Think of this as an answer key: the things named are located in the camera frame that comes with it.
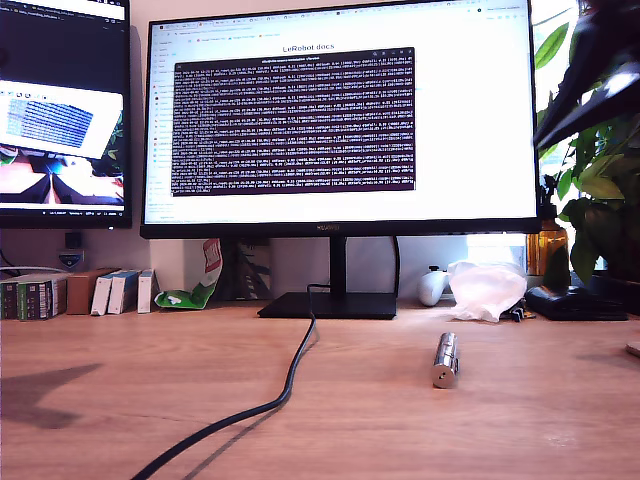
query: monitor stand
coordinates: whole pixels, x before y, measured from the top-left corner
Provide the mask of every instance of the monitor stand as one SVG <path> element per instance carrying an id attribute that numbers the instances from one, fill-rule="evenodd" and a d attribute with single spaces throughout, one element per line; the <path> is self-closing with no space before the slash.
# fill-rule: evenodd
<path id="1" fill-rule="evenodd" d="M 317 318 L 390 320 L 396 315 L 393 293 L 347 292 L 347 238 L 329 237 L 330 292 L 313 292 Z M 309 318 L 306 292 L 289 292 L 258 312 L 262 318 Z"/>

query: cable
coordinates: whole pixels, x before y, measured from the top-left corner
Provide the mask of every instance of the cable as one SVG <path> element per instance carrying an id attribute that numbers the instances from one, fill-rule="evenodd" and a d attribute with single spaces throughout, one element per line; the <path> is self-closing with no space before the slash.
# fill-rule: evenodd
<path id="1" fill-rule="evenodd" d="M 306 348 L 307 343 L 309 342 L 309 338 L 311 337 L 311 334 L 313 333 L 313 330 L 316 327 L 316 316 L 313 313 L 313 306 L 311 303 L 312 287 L 329 288 L 328 285 L 319 285 L 319 284 L 307 285 L 307 293 L 309 295 L 309 316 L 311 317 L 311 324 L 309 325 L 309 329 L 307 330 L 307 333 L 302 339 L 302 342 L 300 343 L 298 350 L 296 351 L 295 355 L 293 356 L 293 359 L 291 360 L 291 365 L 289 366 L 289 371 L 287 373 L 287 378 L 284 383 L 284 388 L 282 389 L 282 392 L 280 393 L 280 395 L 278 395 L 278 398 L 276 398 L 275 400 L 272 400 L 271 402 L 267 402 L 263 405 L 260 405 L 258 407 L 250 408 L 243 412 L 236 413 L 235 415 L 231 415 L 227 418 L 223 418 L 222 420 L 218 420 L 217 422 L 204 427 L 203 429 L 197 431 L 193 435 L 185 438 L 181 442 L 178 442 L 169 450 L 164 452 L 162 455 L 158 456 L 155 460 L 153 460 L 146 467 L 140 470 L 140 472 L 138 472 L 132 478 L 132 480 L 148 479 L 149 477 L 151 477 L 151 475 L 157 472 L 162 466 L 164 466 L 169 461 L 171 461 L 172 459 L 180 455 L 187 448 L 198 443 L 200 440 L 205 439 L 209 435 L 219 430 L 222 430 L 223 428 L 228 427 L 229 425 L 233 425 L 234 423 L 240 422 L 242 420 L 246 420 L 247 418 L 260 415 L 261 413 L 268 412 L 269 410 L 273 410 L 274 408 L 277 408 L 280 405 L 283 405 L 287 400 L 289 400 L 289 397 L 291 396 L 291 392 L 293 389 L 293 378 L 296 374 L 298 363 L 300 362 L 300 358 L 302 357 L 302 354 L 304 353 L 304 349 Z"/>
<path id="2" fill-rule="evenodd" d="M 16 268 L 16 266 L 11 263 L 7 257 L 4 256 L 4 252 L 2 251 L 2 249 L 0 248 L 0 258 L 2 260 L 4 260 L 4 263 L 6 263 L 7 265 L 9 265 L 10 267 Z M 10 270 L 10 269 L 6 269 L 4 270 L 5 272 L 7 272 L 9 275 L 11 275 L 12 277 L 17 277 L 19 275 L 22 275 L 22 273 L 20 272 L 20 270 Z"/>
<path id="3" fill-rule="evenodd" d="M 68 270 L 61 270 L 60 268 L 54 268 L 54 267 L 30 267 L 28 265 L 19 265 L 17 267 L 13 266 L 13 265 L 11 265 L 10 267 L 0 267 L 0 272 L 6 272 L 6 271 L 18 270 L 18 269 L 19 270 L 37 270 L 39 272 L 69 273 Z"/>
<path id="4" fill-rule="evenodd" d="M 393 253 L 396 257 L 396 275 L 393 282 L 393 293 L 398 298 L 398 290 L 400 287 L 400 245 L 398 245 L 398 237 L 391 237 L 393 240 Z"/>

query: monitor base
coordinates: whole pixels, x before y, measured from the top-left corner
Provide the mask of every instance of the monitor base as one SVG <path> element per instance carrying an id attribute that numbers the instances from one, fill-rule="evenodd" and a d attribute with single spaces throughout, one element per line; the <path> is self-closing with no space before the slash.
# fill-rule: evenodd
<path id="1" fill-rule="evenodd" d="M 396 315 L 393 293 L 312 293 L 316 318 L 391 320 Z M 262 318 L 309 318 L 309 295 L 285 293 L 258 312 Z"/>

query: game controller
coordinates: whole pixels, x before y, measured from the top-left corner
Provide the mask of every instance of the game controller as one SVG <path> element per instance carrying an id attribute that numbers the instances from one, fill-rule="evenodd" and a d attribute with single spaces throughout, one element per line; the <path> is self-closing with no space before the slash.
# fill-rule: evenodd
<path id="1" fill-rule="evenodd" d="M 427 273 L 418 281 L 418 298 L 427 307 L 433 307 L 449 285 L 449 274 L 440 270 Z"/>

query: silver cylindrical object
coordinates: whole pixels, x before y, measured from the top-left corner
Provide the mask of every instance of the silver cylindrical object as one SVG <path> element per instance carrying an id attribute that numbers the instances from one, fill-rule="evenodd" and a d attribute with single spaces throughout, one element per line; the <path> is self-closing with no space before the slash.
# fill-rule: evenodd
<path id="1" fill-rule="evenodd" d="M 443 333 L 436 358 L 431 367 L 431 379 L 438 388 L 452 388 L 458 378 L 458 337 L 453 332 Z"/>

